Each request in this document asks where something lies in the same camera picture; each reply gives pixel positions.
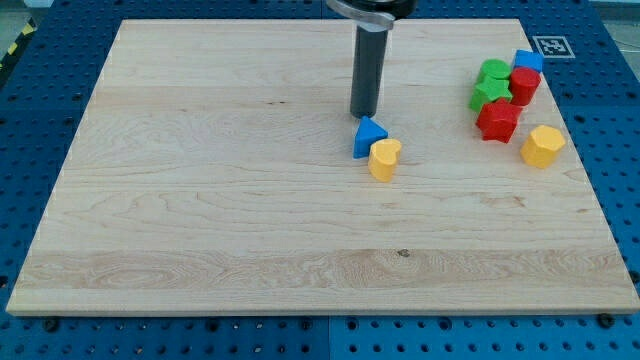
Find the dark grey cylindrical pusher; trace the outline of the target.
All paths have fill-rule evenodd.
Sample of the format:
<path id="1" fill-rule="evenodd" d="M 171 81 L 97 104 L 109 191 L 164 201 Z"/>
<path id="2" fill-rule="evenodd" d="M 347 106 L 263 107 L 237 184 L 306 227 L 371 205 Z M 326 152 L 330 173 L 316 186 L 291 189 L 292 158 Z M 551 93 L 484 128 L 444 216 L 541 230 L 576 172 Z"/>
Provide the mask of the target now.
<path id="1" fill-rule="evenodd" d="M 350 112 L 356 118 L 377 112 L 387 36 L 387 30 L 356 27 L 350 101 Z"/>

